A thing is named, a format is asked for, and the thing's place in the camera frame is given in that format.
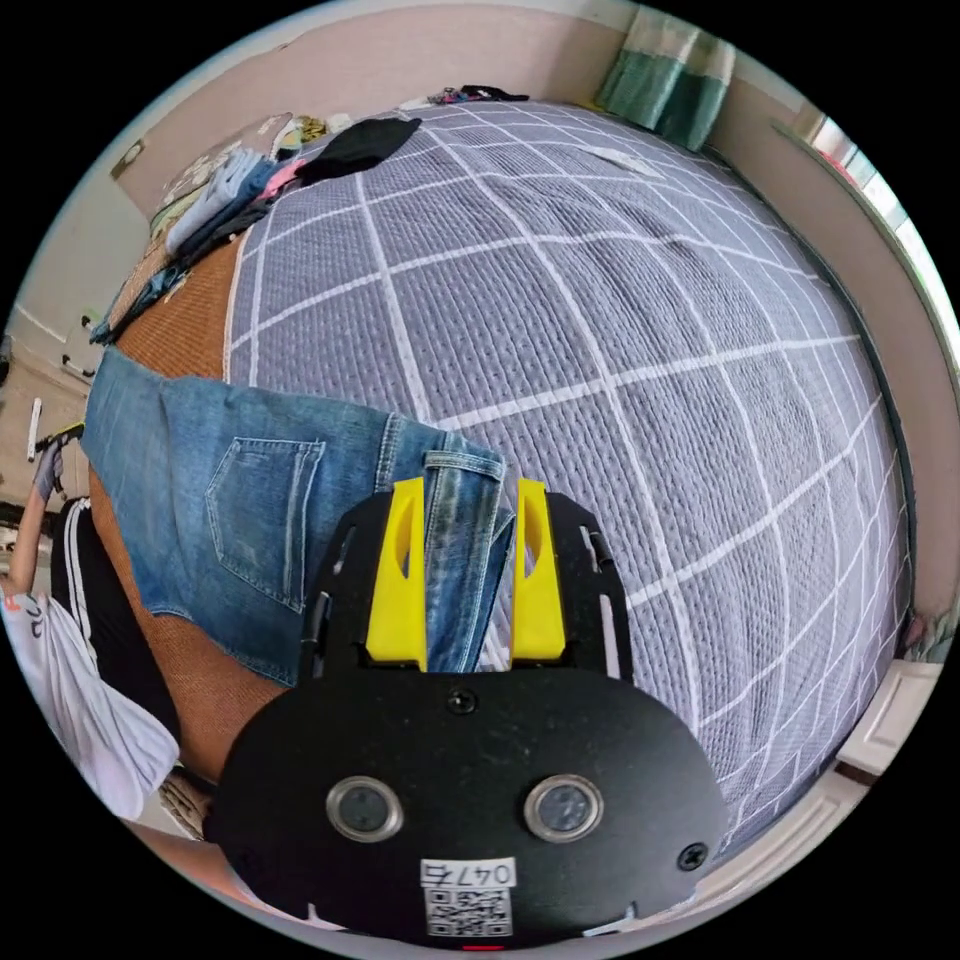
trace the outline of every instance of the pile of clothes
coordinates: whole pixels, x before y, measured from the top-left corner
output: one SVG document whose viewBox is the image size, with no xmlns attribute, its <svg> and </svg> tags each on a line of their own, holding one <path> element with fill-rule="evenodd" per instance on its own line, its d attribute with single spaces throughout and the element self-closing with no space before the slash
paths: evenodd
<svg viewBox="0 0 960 960">
<path fill-rule="evenodd" d="M 427 102 L 439 106 L 444 103 L 463 103 L 468 100 L 502 100 L 512 103 L 529 99 L 525 93 L 507 93 L 499 87 L 467 84 L 459 90 L 455 87 L 444 87 L 440 93 L 427 97 Z"/>
<path fill-rule="evenodd" d="M 90 342 L 113 343 L 148 307 L 184 282 L 197 263 L 265 217 L 287 191 L 377 166 L 396 153 L 420 123 L 362 120 L 309 159 L 280 159 L 279 153 L 271 159 L 243 146 L 230 151 L 190 206 L 151 243 L 104 320 L 91 331 Z"/>
</svg>

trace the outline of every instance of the white cabinet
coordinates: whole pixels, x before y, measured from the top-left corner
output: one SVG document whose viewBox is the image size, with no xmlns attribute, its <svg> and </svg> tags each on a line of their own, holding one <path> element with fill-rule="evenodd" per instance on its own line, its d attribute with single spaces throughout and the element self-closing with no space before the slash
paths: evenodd
<svg viewBox="0 0 960 960">
<path fill-rule="evenodd" d="M 894 660 L 837 759 L 880 776 L 910 736 L 941 669 L 939 663 Z"/>
<path fill-rule="evenodd" d="M 824 774 L 781 820 L 746 850 L 708 874 L 693 900 L 624 927 L 642 930 L 755 893 L 803 859 L 835 830 L 867 793 L 838 773 Z"/>
</svg>

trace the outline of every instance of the hand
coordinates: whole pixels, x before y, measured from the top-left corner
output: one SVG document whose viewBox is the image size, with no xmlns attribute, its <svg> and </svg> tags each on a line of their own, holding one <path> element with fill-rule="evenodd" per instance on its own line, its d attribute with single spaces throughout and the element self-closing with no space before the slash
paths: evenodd
<svg viewBox="0 0 960 960">
<path fill-rule="evenodd" d="M 43 451 L 40 456 L 40 463 L 37 464 L 37 472 L 33 478 L 33 486 L 44 503 L 50 499 L 53 488 L 63 474 L 63 455 L 60 451 L 64 445 L 65 442 L 62 438 L 54 440 L 53 443 Z"/>
</svg>

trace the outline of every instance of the jeans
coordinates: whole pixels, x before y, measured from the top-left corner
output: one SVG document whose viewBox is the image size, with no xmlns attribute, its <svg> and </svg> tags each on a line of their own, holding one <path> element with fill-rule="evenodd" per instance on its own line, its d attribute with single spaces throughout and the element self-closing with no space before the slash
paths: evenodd
<svg viewBox="0 0 960 960">
<path fill-rule="evenodd" d="M 146 610 L 195 623 L 286 686 L 340 517 L 422 475 L 428 669 L 476 668 L 513 539 L 499 455 L 338 400 L 168 379 L 113 347 L 94 378 L 82 446 Z"/>
</svg>

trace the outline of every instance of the mattress cover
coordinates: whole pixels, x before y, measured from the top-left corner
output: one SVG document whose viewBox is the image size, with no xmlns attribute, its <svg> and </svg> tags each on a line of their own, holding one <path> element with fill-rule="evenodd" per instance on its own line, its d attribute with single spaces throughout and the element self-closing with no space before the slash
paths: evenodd
<svg viewBox="0 0 960 960">
<path fill-rule="evenodd" d="M 722 163 L 549 103 L 422 118 L 244 238 L 224 375 L 397 410 L 598 517 L 637 685 L 689 725 L 726 855 L 789 809 L 894 656 L 905 464 L 843 292 Z M 322 149 L 320 140 L 306 156 Z M 505 584 L 482 668 L 503 669 Z"/>
</svg>

